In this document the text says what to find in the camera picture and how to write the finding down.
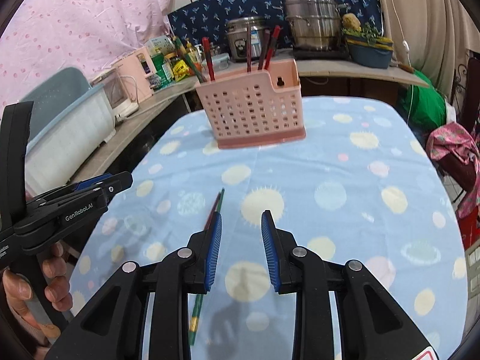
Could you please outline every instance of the beige curtain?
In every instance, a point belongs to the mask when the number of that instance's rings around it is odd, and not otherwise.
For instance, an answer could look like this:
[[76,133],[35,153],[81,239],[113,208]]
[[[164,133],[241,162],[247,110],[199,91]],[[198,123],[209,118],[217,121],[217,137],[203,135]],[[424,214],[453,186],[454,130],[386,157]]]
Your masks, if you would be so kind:
[[[454,69],[466,64],[469,50],[480,52],[480,33],[459,0],[393,0],[414,68],[450,97]],[[403,37],[392,0],[381,0],[386,35],[395,42],[397,59],[407,63]]]

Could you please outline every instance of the green chopstick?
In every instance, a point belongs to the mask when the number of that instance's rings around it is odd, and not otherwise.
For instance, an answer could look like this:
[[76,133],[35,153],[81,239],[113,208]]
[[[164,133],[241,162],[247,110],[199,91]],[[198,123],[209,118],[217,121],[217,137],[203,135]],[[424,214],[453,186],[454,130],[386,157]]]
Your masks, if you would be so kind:
[[[220,212],[220,209],[222,208],[224,193],[225,193],[225,188],[222,188],[222,192],[220,192],[217,195],[217,200],[215,200],[215,204],[214,204],[215,209],[212,210],[212,212],[210,213],[205,229],[207,229],[210,226],[210,221],[212,220],[213,211]],[[203,304],[203,294],[197,294],[195,297],[195,304],[193,306],[193,311],[191,313],[190,328],[188,330],[188,343],[191,346],[195,344],[195,337],[197,335],[198,320],[200,318],[200,311],[202,311],[202,304]]]

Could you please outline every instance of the green plastic bag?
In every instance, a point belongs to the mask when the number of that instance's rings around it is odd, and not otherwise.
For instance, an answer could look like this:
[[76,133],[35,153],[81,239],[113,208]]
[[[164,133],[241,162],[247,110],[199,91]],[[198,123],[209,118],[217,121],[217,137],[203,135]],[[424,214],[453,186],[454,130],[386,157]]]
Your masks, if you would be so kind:
[[411,85],[402,102],[402,107],[408,114],[410,103],[412,103],[410,121],[422,127],[425,131],[432,132],[446,124],[447,109],[445,100],[440,93],[435,90],[431,81],[425,75],[418,70],[415,70],[415,75],[428,83],[429,88]]

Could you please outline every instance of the pink plastic basket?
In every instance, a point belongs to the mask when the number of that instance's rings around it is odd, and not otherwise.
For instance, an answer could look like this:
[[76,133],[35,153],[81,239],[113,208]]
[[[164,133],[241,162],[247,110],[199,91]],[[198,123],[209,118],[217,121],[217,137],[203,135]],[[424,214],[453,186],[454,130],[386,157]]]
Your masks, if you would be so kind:
[[268,71],[220,73],[195,88],[221,149],[305,138],[294,59],[272,62]]

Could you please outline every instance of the blue tablecloth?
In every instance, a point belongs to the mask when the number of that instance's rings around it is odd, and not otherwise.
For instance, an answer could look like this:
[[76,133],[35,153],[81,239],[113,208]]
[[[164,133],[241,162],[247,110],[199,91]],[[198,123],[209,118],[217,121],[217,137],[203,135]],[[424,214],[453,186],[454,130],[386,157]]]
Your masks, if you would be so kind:
[[265,209],[323,259],[364,262],[448,358],[465,322],[466,266],[425,152],[384,103],[312,97],[303,111],[306,139],[237,150],[218,149],[204,112],[178,120],[88,240],[71,278],[74,312],[123,262],[149,264],[185,246],[225,187],[217,277],[193,360],[291,359],[295,297],[270,285],[259,227]]

